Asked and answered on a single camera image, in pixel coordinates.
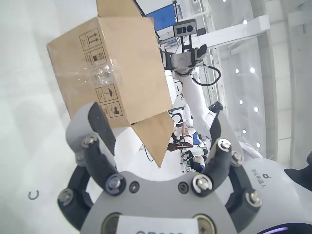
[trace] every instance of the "blue panel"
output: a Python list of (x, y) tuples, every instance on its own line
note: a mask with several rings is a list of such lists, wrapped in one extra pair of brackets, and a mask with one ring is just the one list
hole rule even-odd
[(157, 11), (153, 11), (146, 15), (154, 18), (155, 31), (172, 26), (175, 23), (175, 9), (174, 5), (168, 5)]
[(198, 132), (195, 132), (193, 134), (193, 145), (199, 145), (200, 142), (198, 141), (198, 139), (196, 138), (196, 136), (198, 136)]

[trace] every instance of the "person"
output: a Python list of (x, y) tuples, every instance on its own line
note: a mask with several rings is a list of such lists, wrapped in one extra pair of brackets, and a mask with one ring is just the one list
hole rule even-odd
[(205, 168), (207, 157), (205, 155), (194, 156), (191, 151), (186, 151), (185, 154), (187, 155), (187, 158), (183, 161), (189, 160), (191, 169), (201, 173)]

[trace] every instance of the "robotic arm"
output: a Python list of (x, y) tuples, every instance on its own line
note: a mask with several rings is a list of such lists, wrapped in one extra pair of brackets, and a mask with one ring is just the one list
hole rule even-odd
[[(180, 22), (181, 30), (175, 28), (175, 33), (183, 33), (184, 28), (192, 32), (191, 22)], [(183, 84), (195, 129), (211, 137), (203, 171), (166, 182), (119, 173), (114, 161), (116, 140), (108, 120), (97, 103), (90, 103), (77, 111), (66, 131), (78, 166), (58, 196), (65, 218), (81, 234), (262, 234), (288, 229), (290, 225), (285, 224), (289, 223), (311, 227), (311, 166), (285, 169), (265, 158), (242, 166), (243, 151), (233, 130), (220, 106), (207, 108), (193, 73), (203, 49), (187, 49), (182, 55), (164, 53), (163, 58)], [(95, 203), (86, 192), (90, 177), (103, 189)], [(230, 196), (222, 195), (222, 190), (229, 190), (226, 179), (233, 190)], [(312, 229), (301, 233), (312, 233)]]

